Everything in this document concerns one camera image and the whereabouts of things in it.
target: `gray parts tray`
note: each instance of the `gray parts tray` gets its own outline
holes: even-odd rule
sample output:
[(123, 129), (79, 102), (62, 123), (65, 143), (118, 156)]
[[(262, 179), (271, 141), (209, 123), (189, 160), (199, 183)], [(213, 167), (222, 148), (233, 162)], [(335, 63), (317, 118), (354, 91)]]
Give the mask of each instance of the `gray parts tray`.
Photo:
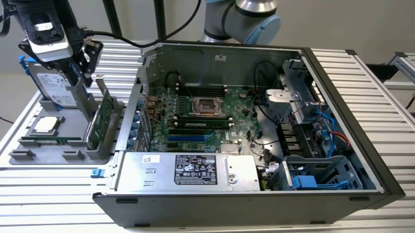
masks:
[(115, 133), (118, 129), (121, 112), (125, 106), (123, 102), (118, 102), (121, 106), (119, 112), (113, 113), (111, 123), (109, 126), (105, 142), (99, 144), (97, 150), (89, 150), (85, 142), (86, 130), (89, 122), (79, 109), (62, 109), (51, 112), (45, 109), (39, 113), (34, 124), (29, 128), (26, 136), (39, 135), (35, 127), (42, 118), (58, 117), (65, 119), (57, 127), (58, 134), (55, 136), (63, 138), (78, 137), (82, 140), (69, 140), (69, 145), (39, 145), (34, 140), (19, 140), (21, 145), (10, 155), (10, 164), (13, 165), (75, 165), (75, 164), (106, 164), (113, 151)]

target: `aluminum extrusion table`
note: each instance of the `aluminum extrusion table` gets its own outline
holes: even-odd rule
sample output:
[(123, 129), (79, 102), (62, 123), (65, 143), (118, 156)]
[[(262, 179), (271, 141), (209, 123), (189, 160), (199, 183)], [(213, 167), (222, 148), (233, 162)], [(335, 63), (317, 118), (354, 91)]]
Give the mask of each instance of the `aluminum extrusion table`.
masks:
[[(121, 41), (103, 41), (97, 74), (105, 75), (110, 92), (127, 103), (141, 66), (141, 51)], [(2, 232), (415, 232), (415, 126), (414, 118), (378, 81), (358, 56), (345, 50), (314, 50), (318, 60), (369, 134), (408, 196), (380, 210), (362, 210), (331, 225), (203, 228), (119, 227), (93, 201), (97, 165), (10, 165), (18, 146), (41, 111), (38, 92), (0, 142)], [(94, 83), (89, 92), (102, 98)]]

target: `black cable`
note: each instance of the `black cable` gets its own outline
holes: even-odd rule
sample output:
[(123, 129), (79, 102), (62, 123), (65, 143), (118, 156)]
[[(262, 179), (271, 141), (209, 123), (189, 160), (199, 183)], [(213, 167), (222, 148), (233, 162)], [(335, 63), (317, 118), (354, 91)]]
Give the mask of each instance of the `black cable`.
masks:
[(258, 68), (259, 68), (259, 66), (262, 64), (271, 64), (271, 66), (274, 68), (274, 73), (277, 75), (275, 76), (275, 80), (278, 79), (278, 68), (277, 68), (275, 64), (273, 62), (270, 62), (270, 61), (262, 61), (262, 62), (257, 63), (255, 68), (254, 68), (254, 91), (255, 92), (257, 92), (257, 82), (258, 82), (258, 88), (261, 88), (261, 79), (258, 78), (259, 77), (259, 73), (263, 75), (263, 78), (265, 78), (265, 80), (267, 82), (265, 72), (262, 70), (258, 71)]
[(409, 108), (412, 107), (412, 105), (413, 105), (413, 103), (414, 103), (414, 100), (415, 100), (415, 97), (413, 97), (413, 99), (410, 100), (410, 103), (409, 103), (406, 109), (409, 109)]
[(3, 22), (3, 27), (2, 27), (2, 31), (0, 31), (0, 37), (7, 36), (10, 29), (11, 29), (11, 13), (10, 13), (10, 6), (6, 0), (2, 0), (2, 4), (3, 4), (3, 15), (0, 23)]
[(258, 142), (255, 141), (255, 138), (257, 138), (259, 132), (262, 132), (262, 130), (259, 130), (259, 131), (257, 132), (257, 134), (254, 135), (254, 137), (253, 137), (253, 142), (254, 142), (255, 144), (258, 144), (258, 145), (261, 145), (261, 146), (266, 146), (266, 145), (270, 145), (270, 144), (273, 144), (273, 143), (275, 143), (275, 142), (279, 142), (279, 140), (278, 140), (278, 141), (274, 141), (274, 142), (270, 142), (270, 143), (258, 143)]
[(6, 122), (11, 123), (11, 124), (15, 124), (14, 121), (9, 120), (9, 119), (5, 119), (3, 117), (0, 117), (0, 120), (5, 120)]
[[(254, 97), (253, 102), (255, 102), (255, 99), (257, 99), (258, 97), (261, 97), (261, 95), (257, 95), (257, 96)], [(263, 113), (263, 115), (269, 118), (269, 120), (270, 120), (273, 123), (275, 123), (277, 125), (279, 125), (279, 123), (266, 114), (265, 110), (262, 109), (262, 107), (261, 107), (261, 101), (258, 101), (258, 108), (259, 108), (261, 112)]]
[(90, 30), (90, 31), (87, 31), (87, 36), (93, 36), (93, 35), (110, 36), (110, 37), (114, 37), (117, 39), (121, 39), (122, 41), (125, 41), (126, 43), (131, 44), (133, 46), (135, 46), (138, 48), (147, 48), (147, 47), (154, 46), (155, 44), (161, 43), (162, 41), (167, 40), (169, 38), (171, 38), (175, 34), (178, 34), (178, 32), (181, 32), (183, 30), (183, 28), (186, 28), (189, 26), (189, 24), (191, 23), (191, 21), (194, 20), (197, 14), (198, 14), (201, 4), (202, 4), (202, 0), (198, 0), (197, 9), (195, 9), (194, 14), (191, 15), (190, 19), (185, 23), (185, 25), (182, 25), (182, 27), (178, 28), (171, 34), (169, 34), (167, 36), (165, 36), (163, 38), (155, 40), (154, 42), (151, 42), (149, 44), (141, 45), (141, 44), (133, 42), (131, 40), (129, 40), (127, 38), (125, 38), (123, 36), (119, 36), (119, 35), (110, 33), (110, 32), (101, 32), (101, 31)]

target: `slotted aluminum surface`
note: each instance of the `slotted aluminum surface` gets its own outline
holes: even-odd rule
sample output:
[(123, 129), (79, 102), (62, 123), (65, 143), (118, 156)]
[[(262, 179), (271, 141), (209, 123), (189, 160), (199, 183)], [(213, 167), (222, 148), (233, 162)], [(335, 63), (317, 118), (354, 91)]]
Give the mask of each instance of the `slotted aluminum surface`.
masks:
[[(123, 101), (129, 101), (135, 73), (141, 65), (138, 62), (141, 58), (139, 50), (118, 41), (105, 41), (105, 45), (105, 53), (97, 73), (105, 75), (111, 93)], [(345, 51), (337, 50), (331, 52), (338, 53), (339, 57), (319, 56), (321, 59), (325, 59), (325, 62), (346, 62), (353, 64), (350, 56), (348, 56)], [(357, 74), (348, 75), (346, 73), (348, 76), (335, 76), (337, 81), (341, 82), (339, 84), (345, 86), (339, 88), (345, 97), (360, 96), (364, 100), (372, 99), (365, 98), (369, 96), (382, 97), (376, 88), (357, 89), (348, 87), (345, 83), (348, 81), (364, 82), (370, 85), (369, 81), (361, 81), (360, 75), (364, 76), (361, 72), (356, 70), (354, 73)], [(97, 85), (89, 91), (97, 97), (101, 96)], [(5, 144), (17, 144), (17, 139), (25, 133), (26, 125), (30, 124), (31, 118), (39, 110), (37, 100), (38, 96), (35, 96), (9, 135), (0, 142), (0, 148)], [(356, 106), (354, 108), (360, 109), (360, 107), (366, 109), (365, 106)], [(357, 111), (356, 114), (357, 117), (366, 118), (376, 118), (377, 116), (385, 117), (385, 119), (400, 118), (396, 112), (381, 110), (377, 112), (377, 116), (374, 116), (372, 111)], [(368, 120), (365, 122), (377, 123), (378, 121)], [(386, 121), (386, 124), (382, 126), (366, 126), (366, 129), (370, 129), (369, 132), (374, 133), (374, 135), (370, 134), (374, 140), (384, 140), (382, 135), (378, 135), (378, 133), (386, 133), (388, 135), (390, 133), (400, 134), (388, 130), (392, 128), (389, 124), (393, 122)], [(401, 127), (401, 129), (404, 131), (398, 132), (412, 133), (409, 126)], [(401, 139), (401, 136), (390, 144), (392, 148), (397, 148), (397, 140)], [(9, 165), (7, 154), (3, 151), (3, 155), (0, 156), (0, 167), (3, 167), (0, 171), (0, 226), (3, 226), (0, 232), (415, 232), (415, 156), (410, 156), (409, 154), (384, 156), (408, 196), (380, 210), (362, 210), (333, 225), (206, 227), (186, 229), (125, 229), (117, 226), (93, 201), (91, 193), (95, 191), (97, 186), (107, 183), (107, 179), (91, 179), (90, 177), (91, 169), (97, 166), (30, 166), (18, 168), (18, 166), (11, 167)]]

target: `silver metal panel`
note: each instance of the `silver metal panel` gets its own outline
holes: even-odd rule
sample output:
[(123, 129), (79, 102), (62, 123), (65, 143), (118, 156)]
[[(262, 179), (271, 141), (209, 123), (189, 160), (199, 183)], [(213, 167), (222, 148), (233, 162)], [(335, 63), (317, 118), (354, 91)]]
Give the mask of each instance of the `silver metal panel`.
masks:
[[(182, 164), (182, 159), (189, 162), (187, 158), (193, 156), (210, 158), (206, 158), (206, 162), (198, 158), (198, 164)], [(178, 172), (189, 174), (181, 179), (194, 184), (178, 183)], [(201, 177), (207, 183), (217, 183), (217, 185), (203, 184)], [(117, 190), (119, 192), (259, 191), (254, 156), (222, 153), (130, 152), (126, 153)]]
[[(105, 41), (106, 47), (114, 49), (131, 48), (131, 45), (121, 41)], [(321, 54), (330, 53), (326, 58), (350, 58), (350, 55), (342, 50), (318, 50)], [(122, 53), (105, 51), (102, 61), (121, 61), (121, 60), (138, 60), (141, 54)], [(122, 74), (118, 72), (107, 72), (105, 80), (125, 81), (135, 80), (135, 74)], [(356, 89), (356, 88), (338, 88), (342, 95), (368, 95), (384, 96), (377, 89)], [(33, 102), (30, 102), (23, 114), (17, 120), (11, 131), (7, 133), (5, 139), (0, 141), (0, 148), (5, 145), (13, 145), (17, 141), (15, 130), (18, 134), (23, 134), (23, 125), (30, 124), (31, 116), (37, 114), (41, 106), (37, 104), (39, 94), (35, 95)], [(358, 112), (356, 115), (362, 114), (364, 117), (373, 117), (373, 113)], [(380, 117), (390, 117), (390, 113), (376, 113)], [(364, 127), (365, 130), (380, 131), (390, 130), (409, 130), (414, 131), (412, 127), (394, 128), (394, 127)], [(381, 210), (364, 210), (352, 215), (349, 219), (344, 219), (331, 225), (289, 225), (289, 226), (246, 226), (246, 227), (191, 227), (186, 229), (177, 228), (151, 228), (153, 232), (193, 232), (193, 233), (229, 233), (229, 232), (333, 232), (333, 233), (413, 233), (415, 232), (415, 217), (412, 212), (414, 210), (415, 200), (415, 156), (382, 156), (389, 167), (393, 169), (393, 174), (398, 179), (408, 196), (404, 200), (394, 202)], [(0, 166), (9, 164), (7, 156), (0, 156)], [(90, 194), (95, 192), (99, 186), (86, 184), (87, 179), (91, 183), (99, 181), (98, 185), (107, 183), (107, 179), (91, 179), (90, 172), (94, 166), (45, 166), (38, 169), (11, 169), (0, 171), (0, 198), (6, 197), (9, 200), (7, 205), (0, 205), (0, 226), (2, 232), (143, 232), (145, 229), (125, 229), (119, 227), (110, 217), (102, 212), (101, 208), (94, 204)], [(67, 181), (74, 178), (85, 178), (82, 183)], [(2, 185), (3, 179), (31, 179), (21, 181), (30, 185)], [(49, 180), (53, 183), (43, 181), (46, 178), (65, 178), (65, 184)]]

